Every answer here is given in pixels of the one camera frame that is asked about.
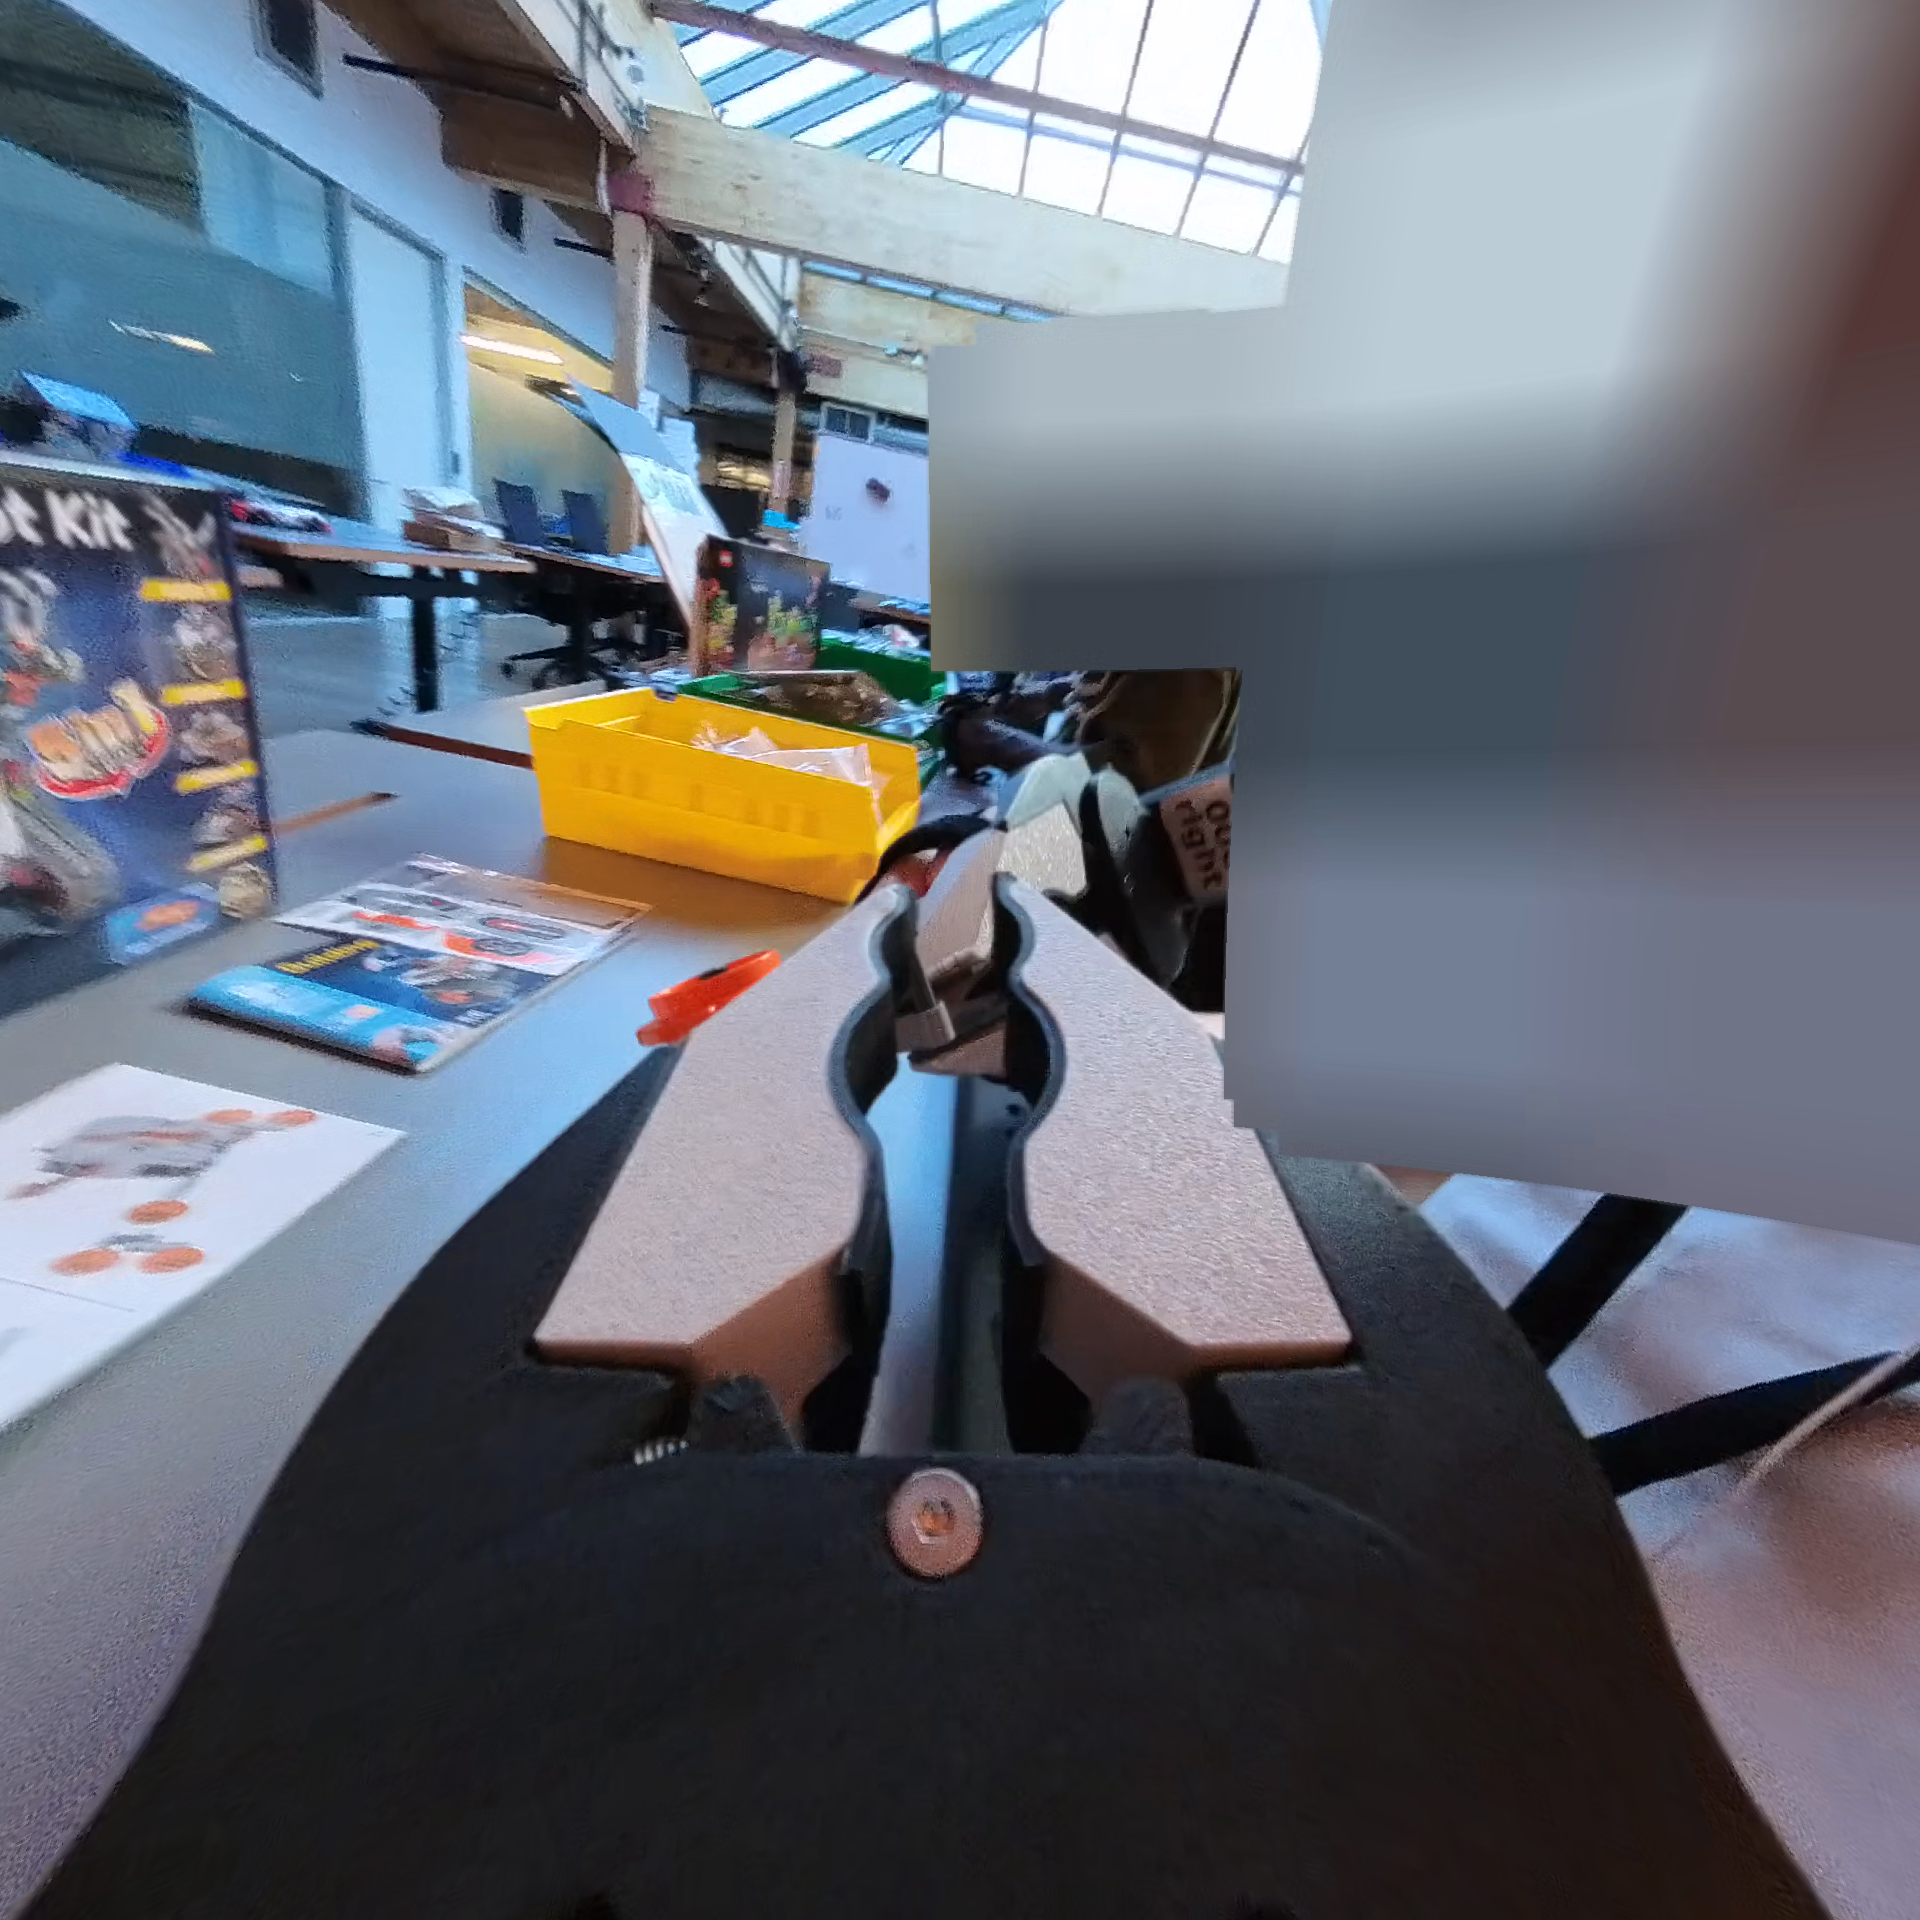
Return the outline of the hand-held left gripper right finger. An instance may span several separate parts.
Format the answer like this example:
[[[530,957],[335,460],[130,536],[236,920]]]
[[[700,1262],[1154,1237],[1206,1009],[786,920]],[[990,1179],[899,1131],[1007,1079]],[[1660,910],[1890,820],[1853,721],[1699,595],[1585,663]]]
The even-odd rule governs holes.
[[[1162,984],[1025,880],[995,883],[1007,1086],[995,1315],[1013,1448],[1076,1448],[1114,1389],[1183,1398],[1354,1359],[1275,1160],[1239,1126],[1219,1045]]]

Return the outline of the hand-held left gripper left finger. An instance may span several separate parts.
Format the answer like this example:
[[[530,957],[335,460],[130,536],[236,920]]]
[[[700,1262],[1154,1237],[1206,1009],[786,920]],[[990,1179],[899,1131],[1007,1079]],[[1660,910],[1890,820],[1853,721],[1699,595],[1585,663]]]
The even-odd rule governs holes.
[[[533,1332],[550,1364],[761,1382],[857,1454],[891,1305],[873,1103],[899,1076],[916,899],[885,883],[678,1048]]]

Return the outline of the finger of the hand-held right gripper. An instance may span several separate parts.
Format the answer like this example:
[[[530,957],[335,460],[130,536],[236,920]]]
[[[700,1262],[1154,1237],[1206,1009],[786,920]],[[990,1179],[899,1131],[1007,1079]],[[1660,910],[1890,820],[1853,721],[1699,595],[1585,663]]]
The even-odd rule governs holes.
[[[995,883],[1002,873],[1054,902],[1076,905],[1089,889],[1079,824],[990,824],[948,853],[918,900],[918,963],[935,992],[961,992],[990,965],[996,940]]]
[[[1146,824],[1143,792],[1083,755],[1046,757],[1010,789],[1002,871],[1051,900],[1089,900],[1125,873]]]

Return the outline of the small grey toy beam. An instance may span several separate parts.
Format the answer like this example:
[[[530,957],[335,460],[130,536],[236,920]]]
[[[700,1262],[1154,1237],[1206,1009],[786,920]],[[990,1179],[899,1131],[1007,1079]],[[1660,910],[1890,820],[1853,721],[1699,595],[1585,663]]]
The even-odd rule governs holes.
[[[895,1051],[918,1072],[1003,1076],[1007,997],[990,966],[906,972],[895,998]]]

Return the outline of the orange toy wheel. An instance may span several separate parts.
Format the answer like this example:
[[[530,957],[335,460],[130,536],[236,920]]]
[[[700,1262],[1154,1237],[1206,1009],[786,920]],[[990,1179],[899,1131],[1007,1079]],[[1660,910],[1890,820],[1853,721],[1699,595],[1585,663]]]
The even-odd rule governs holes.
[[[763,948],[653,992],[646,998],[646,1019],[638,1025],[635,1041],[644,1048],[684,1045],[690,1032],[780,966],[781,952]]]

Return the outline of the green storage bin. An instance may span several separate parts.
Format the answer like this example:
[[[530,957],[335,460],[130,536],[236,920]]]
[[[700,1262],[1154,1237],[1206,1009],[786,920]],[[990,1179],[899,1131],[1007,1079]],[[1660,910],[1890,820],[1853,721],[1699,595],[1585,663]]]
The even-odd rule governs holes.
[[[831,636],[756,638],[674,693],[818,728],[921,745],[939,733],[947,676],[915,648],[863,646]]]

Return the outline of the clear plastic parts bag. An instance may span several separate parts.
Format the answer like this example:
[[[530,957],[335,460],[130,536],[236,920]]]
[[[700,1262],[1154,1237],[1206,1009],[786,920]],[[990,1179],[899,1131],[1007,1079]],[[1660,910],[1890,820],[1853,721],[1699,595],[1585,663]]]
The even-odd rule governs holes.
[[[721,726],[700,726],[689,743],[692,750],[755,760],[806,777],[825,777],[844,784],[873,784],[876,771],[863,743],[806,743],[786,748],[755,726],[743,733],[724,733]]]

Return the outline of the yellow plastic bin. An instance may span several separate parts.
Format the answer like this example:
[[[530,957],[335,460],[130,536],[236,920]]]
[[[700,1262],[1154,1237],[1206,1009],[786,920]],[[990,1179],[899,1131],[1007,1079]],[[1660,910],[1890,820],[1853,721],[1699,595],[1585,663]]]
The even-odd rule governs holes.
[[[588,847],[849,905],[921,815],[921,760],[902,740],[650,688],[539,703],[524,717],[543,831]],[[786,748],[860,740],[876,782],[700,751],[689,743],[702,726],[763,728]]]

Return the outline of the whiteboard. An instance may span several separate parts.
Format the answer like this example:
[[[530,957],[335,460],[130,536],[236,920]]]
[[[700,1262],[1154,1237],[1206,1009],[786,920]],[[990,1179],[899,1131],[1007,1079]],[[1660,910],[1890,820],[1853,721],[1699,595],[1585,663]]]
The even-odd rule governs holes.
[[[846,588],[929,605],[926,448],[817,437],[799,543]]]

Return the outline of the dark flower print box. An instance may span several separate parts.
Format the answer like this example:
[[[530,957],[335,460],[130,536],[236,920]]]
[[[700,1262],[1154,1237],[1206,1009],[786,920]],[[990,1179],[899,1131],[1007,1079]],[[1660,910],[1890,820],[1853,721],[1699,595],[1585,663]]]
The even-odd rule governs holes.
[[[827,583],[823,560],[710,535],[695,574],[689,665],[700,673],[811,670]]]

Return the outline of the open instruction booklet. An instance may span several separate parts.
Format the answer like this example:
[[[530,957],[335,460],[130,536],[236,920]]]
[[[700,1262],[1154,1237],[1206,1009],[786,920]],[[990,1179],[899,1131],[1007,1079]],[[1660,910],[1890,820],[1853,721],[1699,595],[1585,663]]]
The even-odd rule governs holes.
[[[97,1375],[399,1131],[111,1063],[2,1117],[2,1428]]]

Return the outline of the blue cover toy booklet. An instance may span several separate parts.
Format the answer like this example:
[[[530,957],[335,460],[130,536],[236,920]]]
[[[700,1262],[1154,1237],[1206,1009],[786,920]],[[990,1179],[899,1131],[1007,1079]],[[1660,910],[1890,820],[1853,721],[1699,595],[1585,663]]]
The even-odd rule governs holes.
[[[396,1072],[431,1072],[585,972],[378,940],[330,940],[205,979],[191,1017],[302,1041]]]

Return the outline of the leaning white board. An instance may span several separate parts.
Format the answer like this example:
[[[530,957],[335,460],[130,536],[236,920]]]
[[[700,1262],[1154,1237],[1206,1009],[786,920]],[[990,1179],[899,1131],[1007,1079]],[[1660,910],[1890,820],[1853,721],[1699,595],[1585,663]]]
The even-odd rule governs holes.
[[[689,475],[652,421],[578,380],[566,401],[617,457],[628,478],[642,543],[653,552],[665,588],[690,614],[710,541],[730,540],[700,479]]]

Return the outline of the grey background table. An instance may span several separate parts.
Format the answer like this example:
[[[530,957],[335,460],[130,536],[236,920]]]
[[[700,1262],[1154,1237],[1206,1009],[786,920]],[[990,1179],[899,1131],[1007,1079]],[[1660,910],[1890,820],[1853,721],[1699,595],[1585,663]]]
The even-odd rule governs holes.
[[[331,521],[316,532],[228,518],[228,531],[261,592],[326,613],[356,613],[367,604],[404,608],[415,712],[441,709],[439,608],[503,605],[538,576],[535,563],[508,550],[446,550],[361,521]]]

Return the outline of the blue toy kit box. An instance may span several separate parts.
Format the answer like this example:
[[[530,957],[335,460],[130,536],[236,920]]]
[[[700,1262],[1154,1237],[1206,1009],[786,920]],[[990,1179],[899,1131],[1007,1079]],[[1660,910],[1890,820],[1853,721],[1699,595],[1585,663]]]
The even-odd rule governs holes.
[[[2,1015],[278,910],[223,495],[2,461]]]

